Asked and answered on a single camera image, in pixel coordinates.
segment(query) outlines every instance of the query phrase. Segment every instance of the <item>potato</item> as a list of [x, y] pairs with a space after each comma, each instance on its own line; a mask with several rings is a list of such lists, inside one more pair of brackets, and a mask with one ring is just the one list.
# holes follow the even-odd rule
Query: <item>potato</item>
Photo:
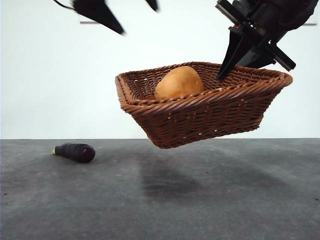
[[180, 66], [171, 70], [157, 84], [154, 98], [173, 99], [204, 91], [203, 82], [198, 73], [189, 66]]

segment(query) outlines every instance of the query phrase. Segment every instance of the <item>white backdrop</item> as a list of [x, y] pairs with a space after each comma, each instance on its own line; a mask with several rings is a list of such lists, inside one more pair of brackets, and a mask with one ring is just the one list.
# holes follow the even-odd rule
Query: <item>white backdrop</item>
[[[115, 76], [188, 61], [222, 63], [231, 22], [215, 0], [109, 0], [120, 36], [52, 0], [1, 1], [1, 138], [145, 138], [120, 109]], [[228, 138], [320, 137], [320, 29], [303, 26], [278, 44], [294, 82], [258, 130]], [[285, 71], [278, 64], [269, 69]]]

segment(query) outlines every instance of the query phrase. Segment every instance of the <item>basket rim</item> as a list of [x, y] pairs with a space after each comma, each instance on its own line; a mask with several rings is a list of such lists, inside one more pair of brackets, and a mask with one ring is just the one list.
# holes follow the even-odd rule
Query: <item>basket rim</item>
[[250, 75], [258, 75], [259, 77], [267, 76], [270, 77], [270, 74], [276, 74], [275, 77], [272, 77], [268, 80], [261, 80], [256, 83], [241, 83], [234, 86], [225, 86], [222, 88], [217, 89], [209, 89], [205, 90], [201, 93], [187, 95], [187, 96], [181, 96], [176, 98], [167, 98], [167, 99], [133, 99], [131, 94], [129, 93], [129, 87], [125, 85], [125, 80], [123, 78], [124, 75], [128, 74], [135, 74], [135, 73], [150, 73], [150, 71], [157, 72], [157, 71], [164, 71], [167, 69], [170, 69], [172, 67], [177, 68], [180, 66], [188, 66], [188, 65], [211, 65], [213, 67], [220, 68], [221, 64], [218, 63], [211, 63], [211, 62], [203, 62], [203, 61], [189, 61], [184, 62], [180, 64], [172, 64], [172, 65], [166, 65], [162, 67], [157, 68], [150, 68], [145, 70], [134, 70], [134, 71], [128, 71], [124, 73], [120, 73], [115, 77], [115, 83], [118, 91], [118, 97], [120, 101], [121, 108], [126, 111], [127, 113], [132, 113], [133, 109], [134, 112], [141, 108], [155, 108], [159, 109], [161, 108], [162, 111], [165, 109], [167, 111], [170, 111], [173, 107], [174, 109], [177, 108], [185, 108], [188, 106], [192, 106], [194, 104], [199, 103], [208, 103], [212, 101], [225, 101], [237, 98], [239, 96], [248, 96], [248, 95], [256, 95], [259, 93], [265, 93], [270, 91], [280, 91], [284, 87], [290, 85], [293, 82], [293, 78], [291, 75], [277, 71], [277, 70], [269, 70], [269, 69], [256, 69], [256, 68], [250, 68], [250, 67], [243, 67], [243, 66], [235, 66], [232, 70], [233, 72], [241, 72], [244, 74], [250, 74]]

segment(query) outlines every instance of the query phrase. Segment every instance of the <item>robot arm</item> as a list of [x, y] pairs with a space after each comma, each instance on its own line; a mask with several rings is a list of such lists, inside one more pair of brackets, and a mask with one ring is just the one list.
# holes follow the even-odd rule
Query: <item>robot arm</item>
[[[110, 11], [105, 0], [72, 0], [72, 7], [65, 6], [58, 0], [53, 1], [55, 1], [59, 6], [74, 10], [78, 14], [92, 19], [118, 34], [123, 34], [125, 32], [121, 24]], [[146, 2], [154, 11], [157, 11], [158, 5], [156, 0], [146, 0]]]
[[218, 0], [216, 8], [226, 15], [229, 46], [217, 75], [223, 78], [235, 65], [262, 68], [280, 63], [287, 71], [296, 64], [277, 47], [288, 32], [302, 26], [314, 13], [318, 0]]

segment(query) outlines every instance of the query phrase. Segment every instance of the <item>wicker basket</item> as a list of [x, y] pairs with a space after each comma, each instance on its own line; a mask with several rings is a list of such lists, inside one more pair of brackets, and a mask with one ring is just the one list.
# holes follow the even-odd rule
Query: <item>wicker basket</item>
[[[158, 82], [180, 66], [197, 71], [204, 91], [155, 100]], [[186, 62], [119, 74], [115, 83], [121, 108], [132, 115], [157, 147], [169, 149], [257, 129], [272, 100], [293, 81], [283, 72], [240, 66], [219, 81], [216, 76], [220, 66]]]

